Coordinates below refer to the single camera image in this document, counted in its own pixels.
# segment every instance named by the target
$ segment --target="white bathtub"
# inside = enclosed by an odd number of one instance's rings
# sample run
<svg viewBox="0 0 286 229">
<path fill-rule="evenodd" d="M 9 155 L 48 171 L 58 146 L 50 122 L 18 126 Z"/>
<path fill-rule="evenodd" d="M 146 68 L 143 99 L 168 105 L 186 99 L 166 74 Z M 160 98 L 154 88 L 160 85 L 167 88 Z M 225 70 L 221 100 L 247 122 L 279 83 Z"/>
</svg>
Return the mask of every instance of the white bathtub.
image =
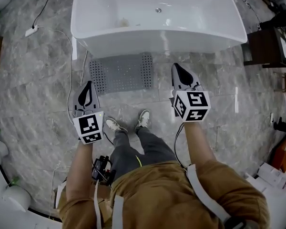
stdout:
<svg viewBox="0 0 286 229">
<path fill-rule="evenodd" d="M 233 0 L 74 0 L 71 32 L 96 58 L 211 53 L 247 41 Z"/>
</svg>

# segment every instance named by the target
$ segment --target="shoe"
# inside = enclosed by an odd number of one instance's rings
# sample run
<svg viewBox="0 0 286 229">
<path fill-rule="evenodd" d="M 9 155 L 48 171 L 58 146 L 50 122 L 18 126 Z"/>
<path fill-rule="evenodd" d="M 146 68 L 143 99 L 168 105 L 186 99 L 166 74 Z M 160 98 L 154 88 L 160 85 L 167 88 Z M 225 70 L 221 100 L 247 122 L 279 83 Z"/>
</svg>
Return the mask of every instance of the shoe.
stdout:
<svg viewBox="0 0 286 229">
<path fill-rule="evenodd" d="M 140 114 L 139 117 L 139 121 L 137 126 L 135 127 L 134 131 L 138 128 L 138 127 L 147 127 L 148 125 L 148 121 L 149 121 L 149 110 L 145 109 L 142 111 L 142 113 Z"/>
<path fill-rule="evenodd" d="M 116 132 L 116 131 L 118 131 L 118 130 L 125 130 L 126 132 L 128 132 L 128 131 L 126 130 L 126 128 L 121 127 L 121 126 L 117 123 L 117 121 L 116 121 L 115 119 L 113 119 L 113 118 L 107 117 L 107 118 L 106 118 L 106 124 L 108 125 L 108 127 L 109 127 L 111 130 L 113 130 L 113 132 Z"/>
</svg>

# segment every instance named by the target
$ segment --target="orange object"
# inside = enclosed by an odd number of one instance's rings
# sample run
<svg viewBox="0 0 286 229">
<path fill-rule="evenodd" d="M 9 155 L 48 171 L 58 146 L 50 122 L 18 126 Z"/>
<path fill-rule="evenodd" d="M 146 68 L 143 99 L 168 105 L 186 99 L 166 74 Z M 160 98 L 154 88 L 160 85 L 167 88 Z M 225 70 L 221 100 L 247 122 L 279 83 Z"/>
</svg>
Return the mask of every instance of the orange object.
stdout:
<svg viewBox="0 0 286 229">
<path fill-rule="evenodd" d="M 281 170 L 283 173 L 286 172 L 286 139 L 282 142 L 282 144 L 277 148 L 274 158 L 271 162 L 271 166 Z"/>
</svg>

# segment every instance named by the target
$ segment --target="marble floor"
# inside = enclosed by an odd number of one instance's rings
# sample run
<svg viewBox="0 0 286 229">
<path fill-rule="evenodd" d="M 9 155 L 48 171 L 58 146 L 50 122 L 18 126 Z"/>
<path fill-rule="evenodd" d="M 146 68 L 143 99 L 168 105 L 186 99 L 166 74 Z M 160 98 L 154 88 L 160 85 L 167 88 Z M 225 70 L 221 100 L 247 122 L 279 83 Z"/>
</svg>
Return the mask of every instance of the marble floor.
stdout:
<svg viewBox="0 0 286 229">
<path fill-rule="evenodd" d="M 31 208 L 49 214 L 51 179 L 59 165 L 70 165 L 78 143 L 74 127 L 67 117 L 66 99 L 70 87 L 70 45 L 60 34 L 39 29 L 25 38 L 25 31 L 46 0 L 12 0 L 1 13 L 3 45 L 0 58 L 0 140 L 10 155 L 2 167 L 11 179 L 20 177 L 19 185 L 32 196 Z M 261 0 L 247 0 L 261 21 L 273 14 Z M 256 31 L 257 17 L 241 0 L 235 0 L 247 33 Z M 72 0 L 50 0 L 38 19 L 40 26 L 61 30 L 68 36 Z M 80 84 L 85 49 L 79 48 L 79 59 L 73 61 L 72 94 Z M 269 151 L 284 136 L 270 125 L 275 119 L 286 119 L 286 94 L 275 92 L 280 85 L 274 74 L 280 69 L 262 69 L 260 65 L 243 66 L 241 46 L 215 54 L 152 53 L 154 87 L 151 90 L 121 92 L 100 96 L 107 116 L 115 117 L 130 130 L 130 141 L 142 152 L 133 133 L 138 114 L 151 110 L 150 129 L 172 147 L 180 125 L 168 98 L 171 96 L 170 68 L 178 62 L 192 69 L 209 91 L 212 109 L 202 123 L 210 146 L 218 160 L 240 174 L 254 174 L 267 159 Z M 85 79 L 88 79 L 88 61 Z M 235 99 L 238 111 L 235 112 Z M 105 130 L 112 139 L 112 133 Z M 108 155 L 112 145 L 95 144 L 93 158 Z M 189 164 L 185 134 L 177 141 L 180 159 Z M 54 186 L 62 182 L 68 168 L 55 173 Z"/>
</svg>

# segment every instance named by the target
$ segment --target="drain grate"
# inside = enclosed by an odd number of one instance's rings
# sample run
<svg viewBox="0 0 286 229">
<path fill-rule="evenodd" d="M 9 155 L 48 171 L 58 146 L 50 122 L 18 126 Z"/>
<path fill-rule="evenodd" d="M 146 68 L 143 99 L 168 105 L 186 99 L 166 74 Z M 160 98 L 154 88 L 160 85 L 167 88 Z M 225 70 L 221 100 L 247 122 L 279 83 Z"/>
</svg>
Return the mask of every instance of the drain grate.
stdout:
<svg viewBox="0 0 286 229">
<path fill-rule="evenodd" d="M 141 53 L 93 60 L 90 75 L 99 94 L 151 89 L 153 58 Z"/>
</svg>

